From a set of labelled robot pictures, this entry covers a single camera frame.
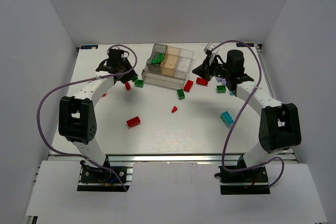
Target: small red piece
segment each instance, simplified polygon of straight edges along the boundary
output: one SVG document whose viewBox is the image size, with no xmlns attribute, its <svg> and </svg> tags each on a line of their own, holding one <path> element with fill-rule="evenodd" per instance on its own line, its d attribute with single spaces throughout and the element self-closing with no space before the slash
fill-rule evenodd
<svg viewBox="0 0 336 224">
<path fill-rule="evenodd" d="M 174 106 L 173 109 L 172 109 L 172 113 L 174 113 L 176 110 L 177 110 L 177 107 Z"/>
<path fill-rule="evenodd" d="M 140 118 L 137 116 L 135 118 L 129 119 L 127 121 L 128 127 L 134 127 L 140 123 Z"/>
<path fill-rule="evenodd" d="M 194 84 L 194 82 L 193 81 L 191 81 L 191 80 L 188 80 L 187 81 L 187 83 L 185 84 L 185 86 L 184 86 L 184 91 L 185 92 L 189 92 L 190 91 L 190 89 L 191 89 L 191 86 Z"/>
<path fill-rule="evenodd" d="M 208 86 L 208 82 L 200 77 L 197 78 L 196 83 L 198 85 Z"/>
<path fill-rule="evenodd" d="M 125 82 L 125 87 L 126 87 L 127 90 L 131 89 L 131 85 L 128 82 Z"/>
</svg>

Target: white wall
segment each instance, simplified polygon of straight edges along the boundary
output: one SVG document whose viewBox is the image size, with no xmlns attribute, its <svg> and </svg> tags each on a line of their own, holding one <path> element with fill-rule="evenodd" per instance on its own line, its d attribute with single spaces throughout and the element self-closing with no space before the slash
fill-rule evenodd
<svg viewBox="0 0 336 224">
<path fill-rule="evenodd" d="M 85 43 L 264 42 L 286 0 L 51 0 Z"/>
<path fill-rule="evenodd" d="M 299 108 L 302 143 L 325 214 L 336 223 L 336 0 L 287 0 L 264 44 L 275 96 Z"/>
<path fill-rule="evenodd" d="M 0 222 L 17 224 L 48 155 L 36 126 L 38 103 L 70 79 L 76 50 L 50 0 L 0 0 L 0 49 Z M 50 140 L 58 97 L 43 109 Z"/>
</svg>

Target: wall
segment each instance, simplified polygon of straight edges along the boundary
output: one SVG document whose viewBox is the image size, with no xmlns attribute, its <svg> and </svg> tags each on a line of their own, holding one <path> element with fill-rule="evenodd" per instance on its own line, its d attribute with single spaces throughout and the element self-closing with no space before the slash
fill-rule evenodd
<svg viewBox="0 0 336 224">
<path fill-rule="evenodd" d="M 0 0 L 0 6 L 0 222 L 17 224 L 37 167 L 48 155 L 36 126 L 38 103 L 70 79 L 76 49 L 50 0 Z M 58 97 L 53 95 L 43 108 L 50 140 Z"/>
<path fill-rule="evenodd" d="M 299 108 L 302 143 L 329 223 L 336 223 L 336 0 L 287 0 L 264 44 L 275 96 Z"/>
<path fill-rule="evenodd" d="M 264 42 L 286 0 L 51 0 L 85 43 Z"/>
</svg>

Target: blue wire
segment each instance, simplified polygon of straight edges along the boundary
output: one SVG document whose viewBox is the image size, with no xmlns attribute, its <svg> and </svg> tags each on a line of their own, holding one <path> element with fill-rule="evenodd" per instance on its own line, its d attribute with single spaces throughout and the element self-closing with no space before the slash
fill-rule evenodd
<svg viewBox="0 0 336 224">
<path fill-rule="evenodd" d="M 117 178 L 114 178 L 114 179 L 110 180 L 109 182 L 107 182 L 107 184 L 111 185 L 112 182 L 114 182 L 114 181 L 116 181 L 116 180 L 117 180 Z"/>
</svg>

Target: red block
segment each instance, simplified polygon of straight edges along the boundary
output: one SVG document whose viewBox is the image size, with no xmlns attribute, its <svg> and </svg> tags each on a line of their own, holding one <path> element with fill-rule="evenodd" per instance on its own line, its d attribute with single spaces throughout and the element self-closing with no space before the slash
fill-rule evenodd
<svg viewBox="0 0 336 224">
<path fill-rule="evenodd" d="M 135 118 L 129 119 L 127 121 L 128 127 L 134 127 L 140 123 L 140 118 L 137 116 Z"/>
<path fill-rule="evenodd" d="M 191 86 L 194 84 L 194 82 L 193 81 L 191 81 L 191 80 L 188 80 L 187 81 L 187 83 L 185 84 L 185 86 L 184 86 L 184 91 L 185 92 L 189 92 L 190 91 L 190 89 L 191 89 Z"/>
<path fill-rule="evenodd" d="M 198 85 L 208 86 L 208 82 L 200 77 L 197 78 L 196 83 Z"/>
<path fill-rule="evenodd" d="M 128 82 L 125 82 L 125 87 L 126 87 L 127 90 L 131 89 L 131 85 Z"/>
<path fill-rule="evenodd" d="M 174 106 L 173 109 L 172 109 L 172 113 L 174 113 L 176 110 L 177 110 L 177 107 Z"/>
</svg>

